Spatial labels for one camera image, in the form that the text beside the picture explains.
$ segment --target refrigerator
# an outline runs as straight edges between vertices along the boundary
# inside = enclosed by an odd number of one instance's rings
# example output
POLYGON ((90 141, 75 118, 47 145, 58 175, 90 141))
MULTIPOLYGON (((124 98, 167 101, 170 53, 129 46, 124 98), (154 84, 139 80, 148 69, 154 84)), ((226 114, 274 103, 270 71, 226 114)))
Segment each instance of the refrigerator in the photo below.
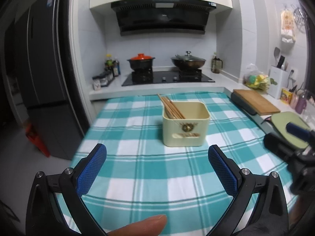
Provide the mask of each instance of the refrigerator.
POLYGON ((69 0, 36 0, 15 23, 15 68, 30 122, 50 154, 72 159, 89 128, 70 56, 69 0))

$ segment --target orange pot lid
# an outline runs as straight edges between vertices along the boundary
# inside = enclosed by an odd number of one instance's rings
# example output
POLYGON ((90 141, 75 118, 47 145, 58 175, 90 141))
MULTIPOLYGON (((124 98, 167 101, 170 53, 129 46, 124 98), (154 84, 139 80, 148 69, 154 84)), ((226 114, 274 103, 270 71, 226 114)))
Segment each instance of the orange pot lid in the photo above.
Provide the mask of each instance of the orange pot lid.
POLYGON ((138 56, 132 57, 131 60, 152 59, 153 57, 139 53, 138 56))

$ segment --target fingernail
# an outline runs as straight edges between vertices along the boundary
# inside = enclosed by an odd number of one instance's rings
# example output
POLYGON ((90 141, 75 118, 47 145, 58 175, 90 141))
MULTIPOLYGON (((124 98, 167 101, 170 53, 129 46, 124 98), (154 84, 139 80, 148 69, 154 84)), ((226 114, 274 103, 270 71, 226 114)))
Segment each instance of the fingernail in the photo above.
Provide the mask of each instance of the fingernail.
POLYGON ((156 216, 149 217, 146 220, 147 221, 149 221, 149 220, 158 220, 158 219, 160 219, 163 216, 165 216, 165 215, 156 215, 156 216))

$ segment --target wok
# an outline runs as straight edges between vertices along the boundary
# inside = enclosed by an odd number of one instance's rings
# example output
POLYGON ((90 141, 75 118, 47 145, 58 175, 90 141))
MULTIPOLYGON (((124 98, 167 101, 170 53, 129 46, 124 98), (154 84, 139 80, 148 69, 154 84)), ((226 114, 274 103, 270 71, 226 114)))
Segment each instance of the wok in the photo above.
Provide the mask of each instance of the wok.
POLYGON ((206 62, 206 60, 203 58, 190 55, 191 52, 189 51, 187 51, 186 53, 187 55, 185 56, 175 55, 175 57, 171 58, 173 64, 180 70, 198 69, 202 67, 206 62))

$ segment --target refrigerator door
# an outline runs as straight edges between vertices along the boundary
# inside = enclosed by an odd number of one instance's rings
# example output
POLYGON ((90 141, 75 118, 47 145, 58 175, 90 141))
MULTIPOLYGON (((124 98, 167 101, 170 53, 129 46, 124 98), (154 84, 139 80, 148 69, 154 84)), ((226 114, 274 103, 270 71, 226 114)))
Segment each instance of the refrigerator door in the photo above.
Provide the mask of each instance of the refrigerator door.
POLYGON ((27 50, 27 22, 29 10, 15 23, 15 71, 25 106, 39 105, 33 85, 27 50))
POLYGON ((50 154, 72 159, 81 143, 69 105, 34 108, 28 111, 32 124, 50 154))
POLYGON ((28 50, 39 104, 66 100, 56 40, 57 0, 37 0, 30 7, 28 50))

